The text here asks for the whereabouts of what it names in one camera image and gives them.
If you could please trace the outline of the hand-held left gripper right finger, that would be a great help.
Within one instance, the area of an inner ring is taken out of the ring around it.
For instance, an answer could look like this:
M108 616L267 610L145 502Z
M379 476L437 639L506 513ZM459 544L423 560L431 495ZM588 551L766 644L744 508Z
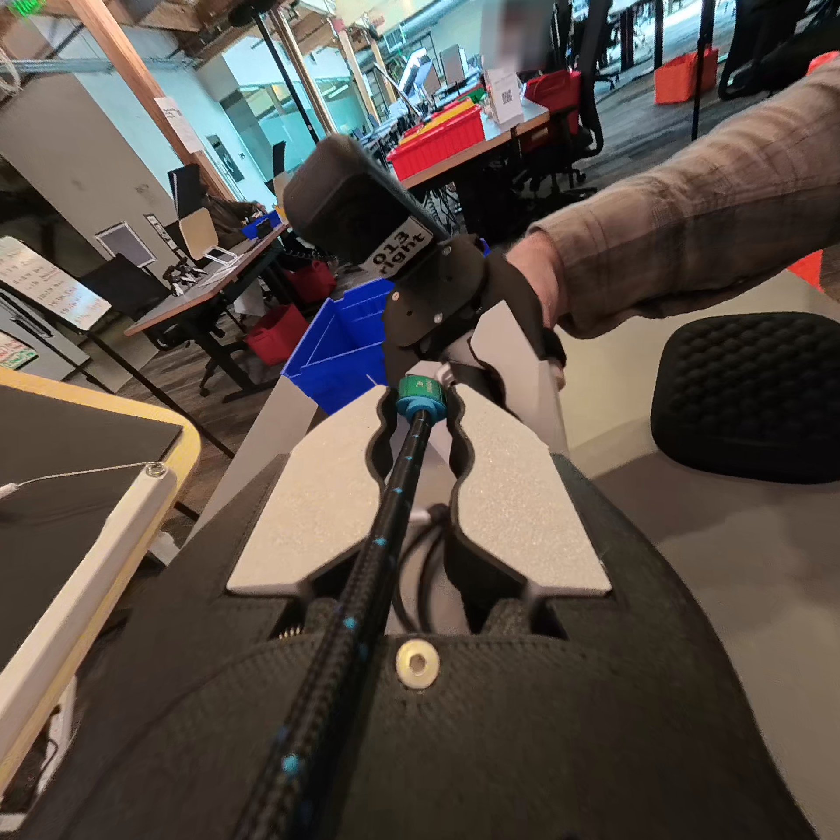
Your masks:
M502 601L529 622L552 599L602 601L614 594L541 438L467 384L448 392L449 466L444 572L457 591L465 629L479 631Z

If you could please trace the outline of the black stand pole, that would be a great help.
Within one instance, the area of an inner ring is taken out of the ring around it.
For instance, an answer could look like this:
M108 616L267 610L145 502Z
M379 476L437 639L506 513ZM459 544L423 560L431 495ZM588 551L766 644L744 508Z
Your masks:
M259 32L266 42L268 51L278 68L279 73L284 81L284 84L288 90L290 98L293 100L297 111L299 112L301 119L311 137L312 143L314 145L318 144L320 138L318 132L316 131L312 121L309 118L308 111L305 108L304 103L301 100L301 97L298 95L298 90L295 85L295 81L291 78L291 75L288 71L286 64L284 63L283 59L280 57L280 52L275 44L275 40L273 35L269 34L269 30L266 24L266 18L270 21L275 35L280 35L281 32L281 24L283 23L282 18L279 16L280 14L276 11L276 5L270 4L266 6L261 12L257 14L257 18L255 19L259 28Z

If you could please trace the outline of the person's right forearm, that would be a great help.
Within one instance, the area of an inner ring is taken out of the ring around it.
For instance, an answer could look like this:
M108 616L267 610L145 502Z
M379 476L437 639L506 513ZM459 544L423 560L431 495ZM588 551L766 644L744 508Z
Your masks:
M559 258L556 322L580 339L715 306L838 246L838 58L532 231Z

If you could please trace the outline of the long office desk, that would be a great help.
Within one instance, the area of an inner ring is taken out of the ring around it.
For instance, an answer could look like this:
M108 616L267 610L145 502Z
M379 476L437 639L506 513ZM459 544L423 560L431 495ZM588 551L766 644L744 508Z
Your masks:
M211 308L225 309L228 306L226 294L235 284L257 279L260 271L257 267L258 259L263 255L274 256L270 249L287 228L287 224L279 224L263 238L238 244L234 250L237 256L235 260L222 264L218 271L206 275L204 280L192 286L185 294L165 299L139 321L132 323L124 335L131 337L147 333L154 327L174 322L187 339L205 353L209 365L223 372L236 385L236 390L224 397L224 403L272 389L278 378L254 382L233 358L238 346L220 343L215 337L214 328L203 324L203 320L208 320L207 313Z

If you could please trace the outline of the black textured pad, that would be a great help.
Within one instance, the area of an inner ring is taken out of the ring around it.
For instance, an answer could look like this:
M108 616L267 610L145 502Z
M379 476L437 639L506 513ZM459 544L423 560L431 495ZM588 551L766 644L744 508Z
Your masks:
M839 324L808 312L702 318L663 348L657 448L707 473L781 484L839 479Z

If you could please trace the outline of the grey office desk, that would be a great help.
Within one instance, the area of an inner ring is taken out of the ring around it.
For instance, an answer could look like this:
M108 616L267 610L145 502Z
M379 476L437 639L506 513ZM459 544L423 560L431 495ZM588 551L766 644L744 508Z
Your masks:
M510 198L511 176L490 171L503 158L518 157L521 135L540 129L550 120L550 111L528 99L521 101L522 117L502 125L481 113L485 137L480 142L409 176L402 186L415 198L453 184L467 232L491 245L500 243L514 218Z

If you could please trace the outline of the person's right hand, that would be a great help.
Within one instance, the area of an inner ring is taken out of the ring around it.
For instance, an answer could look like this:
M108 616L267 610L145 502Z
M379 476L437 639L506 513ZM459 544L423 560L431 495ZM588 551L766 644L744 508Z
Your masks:
M536 230L512 246L506 259L522 273L537 295L543 325L554 329L564 312L565 296L560 256L551 238Z

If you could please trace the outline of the wooden post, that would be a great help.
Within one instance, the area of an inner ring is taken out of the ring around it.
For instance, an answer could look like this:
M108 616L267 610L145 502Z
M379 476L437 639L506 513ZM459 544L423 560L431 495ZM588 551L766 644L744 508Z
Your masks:
M105 57L112 63L181 162L184 165L196 164L209 191L219 197L232 200L234 195L229 191L226 182L210 162L203 148L190 151L181 135L165 116L158 102L158 99L164 97L161 86L105 3L70 1L69 4L75 16L94 38Z

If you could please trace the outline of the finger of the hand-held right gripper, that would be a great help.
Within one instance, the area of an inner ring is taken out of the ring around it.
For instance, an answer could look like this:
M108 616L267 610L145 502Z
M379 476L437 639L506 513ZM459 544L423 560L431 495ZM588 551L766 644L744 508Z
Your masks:
M568 438L554 368L539 359L506 302L499 302L478 320L473 354L496 375L503 405L530 428L553 454L568 454Z

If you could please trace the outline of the orange plastic bin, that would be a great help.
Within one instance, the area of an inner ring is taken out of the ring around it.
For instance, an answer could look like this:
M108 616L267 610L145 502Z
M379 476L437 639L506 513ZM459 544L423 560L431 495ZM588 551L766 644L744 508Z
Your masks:
M717 85L719 49L708 47L703 56L700 93ZM654 71L654 103L658 106L679 104L695 97L698 54L678 56Z

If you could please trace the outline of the blue divided plastic bin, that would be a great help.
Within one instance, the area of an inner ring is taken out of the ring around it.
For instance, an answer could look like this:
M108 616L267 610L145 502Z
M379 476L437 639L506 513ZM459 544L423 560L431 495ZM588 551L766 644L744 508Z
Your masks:
M385 385L383 312L393 291L387 279L326 300L283 369L283 376L326 414Z

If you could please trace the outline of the red plastic bin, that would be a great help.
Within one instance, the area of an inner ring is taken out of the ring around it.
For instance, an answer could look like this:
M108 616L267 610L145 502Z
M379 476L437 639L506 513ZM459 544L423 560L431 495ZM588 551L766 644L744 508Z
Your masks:
M293 304L267 312L248 331L245 342L266 366L286 363L308 329L308 322Z
M397 180L404 182L484 139L481 110L466 99L448 105L430 121L406 131L386 159Z
M318 259L297 270L289 270L287 278L300 300L308 305L330 298L337 285L329 265Z

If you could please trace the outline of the white carton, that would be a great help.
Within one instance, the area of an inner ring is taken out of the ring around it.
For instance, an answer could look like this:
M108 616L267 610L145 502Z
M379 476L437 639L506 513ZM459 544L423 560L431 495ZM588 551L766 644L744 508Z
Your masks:
M517 72L513 69L486 69L485 82L493 121L500 128L509 128L521 122L523 106Z

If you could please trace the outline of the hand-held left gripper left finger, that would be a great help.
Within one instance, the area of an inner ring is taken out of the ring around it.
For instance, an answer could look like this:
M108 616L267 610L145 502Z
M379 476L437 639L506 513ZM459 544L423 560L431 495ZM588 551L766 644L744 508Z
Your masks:
M291 450L226 582L236 597L307 604L367 539L393 467L396 393L374 385Z

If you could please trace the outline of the whiteboard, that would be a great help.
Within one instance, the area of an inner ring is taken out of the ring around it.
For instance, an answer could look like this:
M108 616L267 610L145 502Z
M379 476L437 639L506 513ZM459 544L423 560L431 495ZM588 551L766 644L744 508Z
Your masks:
M20 297L82 333L112 309L79 280L9 236L1 237L1 281Z

